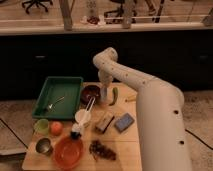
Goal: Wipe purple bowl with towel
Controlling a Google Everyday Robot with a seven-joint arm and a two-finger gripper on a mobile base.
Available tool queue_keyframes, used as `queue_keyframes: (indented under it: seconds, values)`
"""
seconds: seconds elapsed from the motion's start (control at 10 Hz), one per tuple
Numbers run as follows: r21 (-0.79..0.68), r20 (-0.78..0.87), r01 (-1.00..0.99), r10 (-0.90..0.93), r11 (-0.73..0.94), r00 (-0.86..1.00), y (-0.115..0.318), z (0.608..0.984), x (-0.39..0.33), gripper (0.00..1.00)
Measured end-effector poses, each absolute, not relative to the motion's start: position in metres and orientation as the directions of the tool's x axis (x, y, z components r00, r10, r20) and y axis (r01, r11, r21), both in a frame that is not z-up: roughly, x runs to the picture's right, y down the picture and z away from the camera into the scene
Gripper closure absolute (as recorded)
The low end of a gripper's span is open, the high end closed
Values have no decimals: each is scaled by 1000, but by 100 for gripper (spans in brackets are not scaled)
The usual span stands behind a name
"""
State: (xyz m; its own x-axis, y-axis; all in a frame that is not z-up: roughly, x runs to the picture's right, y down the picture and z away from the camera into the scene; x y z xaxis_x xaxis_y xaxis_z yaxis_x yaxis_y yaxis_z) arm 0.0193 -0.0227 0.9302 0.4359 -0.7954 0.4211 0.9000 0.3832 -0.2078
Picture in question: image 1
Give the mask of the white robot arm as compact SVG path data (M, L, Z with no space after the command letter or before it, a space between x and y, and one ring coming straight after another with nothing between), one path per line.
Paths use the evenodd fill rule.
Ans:
M136 118L142 171L193 171L185 135L182 91L156 76L117 62L112 47L93 57L103 75L123 82L137 92Z

